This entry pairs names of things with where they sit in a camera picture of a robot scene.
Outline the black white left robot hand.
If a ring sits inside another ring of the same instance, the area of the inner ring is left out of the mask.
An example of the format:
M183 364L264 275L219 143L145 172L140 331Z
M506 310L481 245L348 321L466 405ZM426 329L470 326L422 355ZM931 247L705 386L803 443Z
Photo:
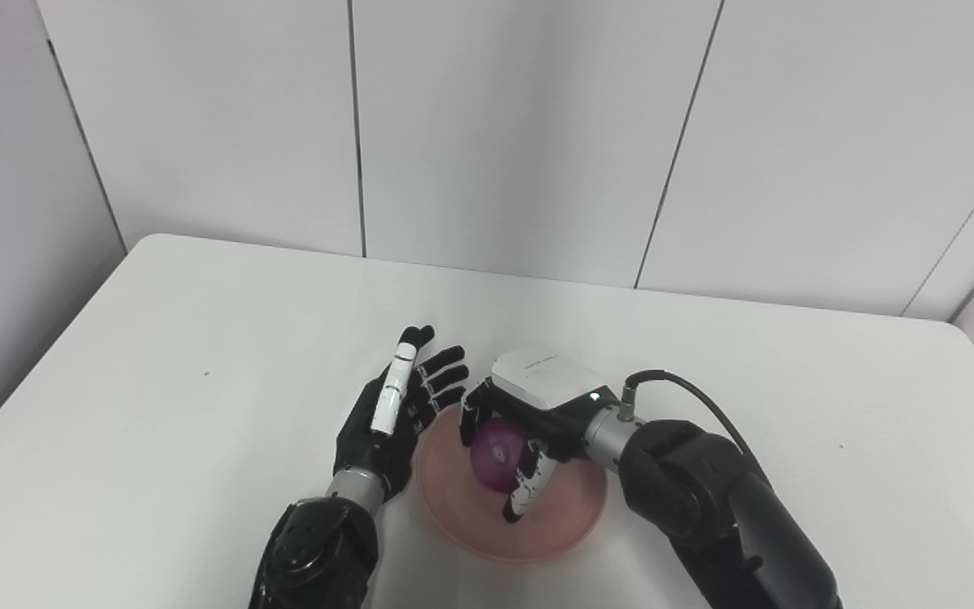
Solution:
M432 326L405 328L391 361L364 386L337 435L333 474L370 475L381 489L381 504L406 489L420 437L465 394L470 370L463 346L420 361L434 336Z

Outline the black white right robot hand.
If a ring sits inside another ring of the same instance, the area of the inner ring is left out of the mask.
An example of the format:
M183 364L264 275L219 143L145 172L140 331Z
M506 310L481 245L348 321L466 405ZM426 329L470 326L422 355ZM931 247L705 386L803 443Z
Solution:
M471 447L492 421L517 431L518 447L504 455L509 500L502 517L516 524L529 512L554 470L573 459L591 460L617 473L629 435L610 442L607 420L620 400L598 373L553 349L526 347L498 356L490 374L463 399L459 436Z

